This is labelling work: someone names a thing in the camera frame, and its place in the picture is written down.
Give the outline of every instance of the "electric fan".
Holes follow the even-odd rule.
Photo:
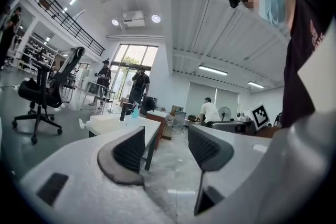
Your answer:
[[[229,121],[231,119],[231,110],[226,106],[220,108],[220,110],[218,110],[218,113],[222,121]]]

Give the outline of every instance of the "white shirt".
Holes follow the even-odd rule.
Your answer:
[[[218,110],[215,104],[213,103],[205,103],[202,105],[201,114],[205,115],[204,122],[207,123],[208,121],[220,121],[220,117],[218,114]]]

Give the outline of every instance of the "dark red shirt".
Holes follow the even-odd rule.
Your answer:
[[[298,71],[323,41],[332,13],[325,0],[296,0],[291,40],[287,48],[282,101],[282,127],[315,111]]]

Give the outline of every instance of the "chair wheel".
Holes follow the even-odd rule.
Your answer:
[[[32,144],[35,145],[37,143],[37,137],[33,136],[30,139],[32,141]]]

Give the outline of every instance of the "surgical mask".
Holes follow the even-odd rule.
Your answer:
[[[286,0],[259,0],[258,14],[271,25],[281,26],[286,19]]]

